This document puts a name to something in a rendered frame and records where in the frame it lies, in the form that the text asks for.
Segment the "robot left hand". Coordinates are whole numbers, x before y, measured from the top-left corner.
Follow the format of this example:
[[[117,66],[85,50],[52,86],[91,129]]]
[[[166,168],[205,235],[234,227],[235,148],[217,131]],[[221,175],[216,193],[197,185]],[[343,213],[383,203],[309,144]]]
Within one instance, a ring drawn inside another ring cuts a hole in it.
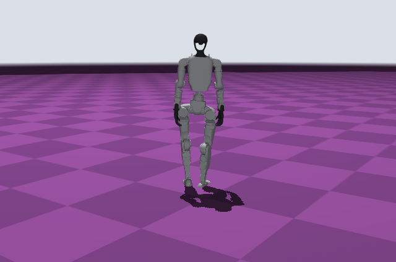
[[[179,105],[176,103],[174,105],[174,118],[175,118],[175,122],[178,126],[181,126],[181,124],[178,123],[178,121],[180,121],[180,119],[178,118],[178,111],[179,111]]]

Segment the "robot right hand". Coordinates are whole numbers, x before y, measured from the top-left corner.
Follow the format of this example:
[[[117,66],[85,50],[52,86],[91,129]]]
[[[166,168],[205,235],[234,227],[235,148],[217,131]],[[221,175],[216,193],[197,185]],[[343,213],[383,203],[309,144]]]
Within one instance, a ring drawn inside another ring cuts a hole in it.
[[[223,111],[224,111],[224,105],[221,105],[220,106],[220,110],[219,109],[217,109],[219,112],[218,112],[218,116],[216,117],[216,119],[218,118],[218,121],[217,121],[217,123],[215,124],[215,126],[221,126],[222,124],[223,124]]]

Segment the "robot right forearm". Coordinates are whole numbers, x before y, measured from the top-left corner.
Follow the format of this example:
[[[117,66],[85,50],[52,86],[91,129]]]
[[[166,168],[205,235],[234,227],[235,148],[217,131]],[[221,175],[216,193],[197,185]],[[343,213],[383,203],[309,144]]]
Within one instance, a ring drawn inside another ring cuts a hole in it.
[[[218,89],[218,90],[216,91],[216,94],[217,94],[217,108],[220,110],[220,106],[221,106],[221,105],[224,105],[224,96],[223,96],[223,94],[224,94],[224,89],[223,89],[223,83],[222,83],[222,89]],[[225,108],[225,105],[224,105],[224,108]]]

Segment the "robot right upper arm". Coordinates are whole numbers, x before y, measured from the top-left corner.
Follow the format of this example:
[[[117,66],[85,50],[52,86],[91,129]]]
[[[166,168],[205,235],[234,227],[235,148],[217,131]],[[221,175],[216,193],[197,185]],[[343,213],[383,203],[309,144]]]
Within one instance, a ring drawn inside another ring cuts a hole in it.
[[[215,67],[215,79],[214,82],[215,89],[222,89],[222,62],[219,59],[212,58],[213,67]]]

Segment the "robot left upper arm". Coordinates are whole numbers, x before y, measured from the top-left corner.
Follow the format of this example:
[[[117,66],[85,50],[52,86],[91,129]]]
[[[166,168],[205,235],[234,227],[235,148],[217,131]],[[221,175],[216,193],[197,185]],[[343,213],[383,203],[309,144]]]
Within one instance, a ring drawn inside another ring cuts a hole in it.
[[[183,88],[185,86],[184,77],[186,69],[185,66],[188,65],[189,58],[181,58],[178,63],[178,88]]]

